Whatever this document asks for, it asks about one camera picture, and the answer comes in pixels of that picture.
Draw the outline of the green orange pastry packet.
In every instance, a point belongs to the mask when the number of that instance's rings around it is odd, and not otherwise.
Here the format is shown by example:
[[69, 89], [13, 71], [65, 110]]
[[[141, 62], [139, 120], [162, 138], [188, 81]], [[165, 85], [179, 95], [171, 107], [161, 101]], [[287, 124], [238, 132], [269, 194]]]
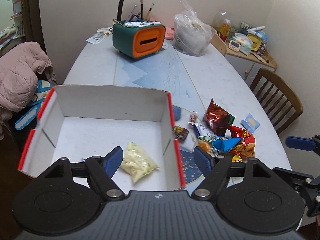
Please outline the green orange pastry packet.
[[202, 148], [209, 155], [215, 157], [218, 155], [218, 150], [214, 146], [214, 141], [217, 137], [211, 137], [210, 135], [201, 135], [195, 142], [195, 147]]

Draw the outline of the pale yellow snack bag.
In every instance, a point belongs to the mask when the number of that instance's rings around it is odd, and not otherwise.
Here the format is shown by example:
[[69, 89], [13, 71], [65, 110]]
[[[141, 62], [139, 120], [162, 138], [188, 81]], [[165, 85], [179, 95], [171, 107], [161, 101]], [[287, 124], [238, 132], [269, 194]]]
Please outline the pale yellow snack bag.
[[159, 166], [149, 157], [144, 148], [133, 142], [127, 144], [120, 167], [131, 176], [134, 184], [154, 170], [159, 170]]

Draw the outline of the blue cookie snack bag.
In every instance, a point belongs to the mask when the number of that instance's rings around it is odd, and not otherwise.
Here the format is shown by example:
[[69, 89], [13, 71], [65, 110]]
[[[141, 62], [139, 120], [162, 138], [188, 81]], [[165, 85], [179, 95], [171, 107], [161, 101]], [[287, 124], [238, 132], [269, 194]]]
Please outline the blue cookie snack bag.
[[213, 139], [213, 146], [222, 153], [229, 152], [235, 146], [242, 142], [242, 138], [227, 138], [224, 136], [215, 137]]

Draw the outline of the yellow candy packet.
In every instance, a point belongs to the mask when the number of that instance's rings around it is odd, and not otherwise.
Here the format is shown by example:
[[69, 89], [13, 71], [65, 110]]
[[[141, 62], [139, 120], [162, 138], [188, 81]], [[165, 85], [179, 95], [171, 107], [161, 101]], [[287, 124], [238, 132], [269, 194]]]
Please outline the yellow candy packet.
[[236, 154], [232, 158], [232, 162], [234, 162], [234, 163], [242, 163], [242, 158], [240, 157], [240, 155]]

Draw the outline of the red fried snack bag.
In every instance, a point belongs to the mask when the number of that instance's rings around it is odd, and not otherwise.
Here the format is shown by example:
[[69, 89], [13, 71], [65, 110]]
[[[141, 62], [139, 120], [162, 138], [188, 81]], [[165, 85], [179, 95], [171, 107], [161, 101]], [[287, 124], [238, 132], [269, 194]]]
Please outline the red fried snack bag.
[[237, 154], [244, 159], [255, 157], [255, 138], [247, 130], [241, 127], [228, 126], [231, 133], [231, 137], [240, 139], [230, 152], [232, 154]]

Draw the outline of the brown foil snack bag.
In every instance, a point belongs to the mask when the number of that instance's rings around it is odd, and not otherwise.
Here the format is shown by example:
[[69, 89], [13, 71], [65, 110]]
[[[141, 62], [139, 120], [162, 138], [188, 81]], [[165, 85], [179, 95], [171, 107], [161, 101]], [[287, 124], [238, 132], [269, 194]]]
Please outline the brown foil snack bag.
[[233, 124], [235, 116], [217, 105], [211, 98], [203, 119], [215, 135], [225, 135], [227, 128]]

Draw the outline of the light blue snack packet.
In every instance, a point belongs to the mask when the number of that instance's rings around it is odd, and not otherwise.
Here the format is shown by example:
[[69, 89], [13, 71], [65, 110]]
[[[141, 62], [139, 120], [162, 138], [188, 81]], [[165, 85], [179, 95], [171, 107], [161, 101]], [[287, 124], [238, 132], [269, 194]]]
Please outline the light blue snack packet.
[[245, 119], [242, 119], [240, 123], [251, 134], [253, 134], [260, 126], [260, 123], [251, 113], [249, 113]]

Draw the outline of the wooden chair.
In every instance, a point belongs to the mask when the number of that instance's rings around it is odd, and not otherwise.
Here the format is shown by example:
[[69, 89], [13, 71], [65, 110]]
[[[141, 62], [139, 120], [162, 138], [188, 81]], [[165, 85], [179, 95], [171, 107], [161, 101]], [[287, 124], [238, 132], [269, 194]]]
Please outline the wooden chair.
[[250, 85], [277, 134], [281, 134], [303, 113], [295, 91], [275, 72], [260, 68]]

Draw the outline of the small doll figure packet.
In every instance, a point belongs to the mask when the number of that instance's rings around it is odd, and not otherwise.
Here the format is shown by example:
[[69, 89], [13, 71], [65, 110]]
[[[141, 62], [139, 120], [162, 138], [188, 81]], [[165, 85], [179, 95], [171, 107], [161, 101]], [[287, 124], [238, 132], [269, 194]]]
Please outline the small doll figure packet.
[[188, 123], [189, 124], [195, 124], [195, 123], [198, 123], [198, 118], [199, 118], [199, 115], [197, 112], [195, 111], [192, 111], [189, 115], [189, 121]]

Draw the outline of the blue white bag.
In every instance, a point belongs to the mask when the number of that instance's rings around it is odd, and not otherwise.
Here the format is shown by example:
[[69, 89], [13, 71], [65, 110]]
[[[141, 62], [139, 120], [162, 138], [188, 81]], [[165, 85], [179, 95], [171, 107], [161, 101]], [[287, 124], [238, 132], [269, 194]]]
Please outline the blue white bag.
[[53, 86], [54, 85], [48, 81], [39, 80], [37, 82], [35, 93], [27, 104], [27, 107], [30, 107], [30, 109], [15, 122], [16, 130], [20, 131], [24, 129], [37, 117], [37, 114], [40, 112], [40, 109]]

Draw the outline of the yellow rimmed container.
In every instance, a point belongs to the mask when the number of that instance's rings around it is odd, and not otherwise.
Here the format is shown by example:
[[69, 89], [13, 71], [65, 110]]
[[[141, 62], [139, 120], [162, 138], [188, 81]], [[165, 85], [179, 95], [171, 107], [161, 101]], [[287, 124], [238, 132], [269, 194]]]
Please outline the yellow rimmed container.
[[252, 41], [252, 51], [258, 51], [262, 43], [261, 38], [253, 34], [247, 34], [247, 37]]

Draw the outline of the pink puffer jacket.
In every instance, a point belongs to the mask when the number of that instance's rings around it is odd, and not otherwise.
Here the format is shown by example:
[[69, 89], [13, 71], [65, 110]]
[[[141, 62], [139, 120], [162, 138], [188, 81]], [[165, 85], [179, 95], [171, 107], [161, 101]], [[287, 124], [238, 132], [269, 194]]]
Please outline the pink puffer jacket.
[[41, 75], [57, 84], [52, 62], [37, 42], [19, 44], [1, 57], [1, 139], [5, 122], [31, 102]]

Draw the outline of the green orange tissue box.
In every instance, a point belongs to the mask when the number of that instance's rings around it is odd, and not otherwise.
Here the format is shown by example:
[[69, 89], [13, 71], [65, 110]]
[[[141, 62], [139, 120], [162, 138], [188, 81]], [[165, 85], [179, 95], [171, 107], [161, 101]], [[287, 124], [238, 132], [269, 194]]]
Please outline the green orange tissue box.
[[154, 54], [163, 46], [165, 26], [149, 22], [141, 27], [127, 27], [121, 21], [113, 26], [112, 42], [114, 48], [133, 59]]

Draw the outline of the white paper leaflet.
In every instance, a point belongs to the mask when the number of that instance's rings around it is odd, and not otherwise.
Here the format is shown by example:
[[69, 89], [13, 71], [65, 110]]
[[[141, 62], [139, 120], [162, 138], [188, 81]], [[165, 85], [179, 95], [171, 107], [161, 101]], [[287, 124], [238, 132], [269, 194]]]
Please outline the white paper leaflet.
[[103, 41], [106, 37], [111, 35], [112, 33], [109, 31], [108, 28], [101, 28], [96, 30], [95, 34], [88, 38], [86, 42], [90, 44], [99, 44], [101, 41]]

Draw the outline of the orange liquid bottle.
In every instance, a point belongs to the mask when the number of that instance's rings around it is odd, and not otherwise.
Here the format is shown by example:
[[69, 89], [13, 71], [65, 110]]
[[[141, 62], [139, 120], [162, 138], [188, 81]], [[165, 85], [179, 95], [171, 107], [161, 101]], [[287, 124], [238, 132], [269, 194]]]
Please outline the orange liquid bottle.
[[225, 42], [228, 38], [229, 32], [231, 30], [231, 21], [227, 18], [224, 19], [223, 23], [221, 24], [219, 37], [223, 42]]

